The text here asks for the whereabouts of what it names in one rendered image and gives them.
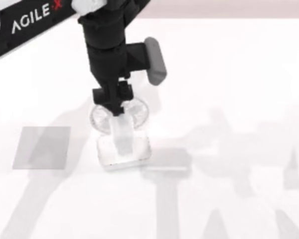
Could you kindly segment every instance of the white tabletop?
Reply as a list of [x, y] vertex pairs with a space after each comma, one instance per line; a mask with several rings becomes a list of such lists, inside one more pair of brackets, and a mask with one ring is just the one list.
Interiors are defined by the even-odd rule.
[[[0, 239], [299, 238], [299, 20], [137, 19], [168, 78], [135, 73], [152, 170], [104, 171], [88, 115], [97, 83], [71, 18], [0, 59]], [[63, 171], [12, 170], [25, 126], [70, 126]]]

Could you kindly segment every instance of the clear plastic object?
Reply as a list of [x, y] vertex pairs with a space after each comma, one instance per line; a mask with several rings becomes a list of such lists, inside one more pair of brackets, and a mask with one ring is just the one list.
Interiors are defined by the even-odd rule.
[[145, 102], [134, 99], [123, 104], [125, 114], [113, 115], [102, 106], [91, 112], [92, 126], [104, 133], [97, 141], [98, 157], [106, 169], [142, 165], [151, 156], [150, 141], [141, 127], [149, 116]]

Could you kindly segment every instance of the white stand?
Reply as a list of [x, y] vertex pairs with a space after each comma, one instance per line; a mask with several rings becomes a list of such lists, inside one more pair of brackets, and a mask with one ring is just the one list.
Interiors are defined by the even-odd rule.
[[110, 119], [111, 135], [98, 139], [100, 163], [106, 169], [120, 169], [142, 165], [151, 156], [148, 137], [143, 131], [134, 131], [129, 113]]

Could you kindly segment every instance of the logo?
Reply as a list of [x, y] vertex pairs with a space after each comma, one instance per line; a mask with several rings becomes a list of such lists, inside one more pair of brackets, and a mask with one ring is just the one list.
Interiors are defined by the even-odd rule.
[[53, 3], [46, 3], [42, 7], [34, 9], [23, 15], [20, 20], [13, 21], [12, 34], [48, 17], [52, 10], [58, 11], [60, 8], [62, 8], [62, 0], [53, 0]]

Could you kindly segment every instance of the gray square marker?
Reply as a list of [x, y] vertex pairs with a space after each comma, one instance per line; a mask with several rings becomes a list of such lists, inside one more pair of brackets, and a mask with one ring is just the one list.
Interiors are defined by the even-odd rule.
[[71, 127], [24, 127], [13, 169], [64, 169]]

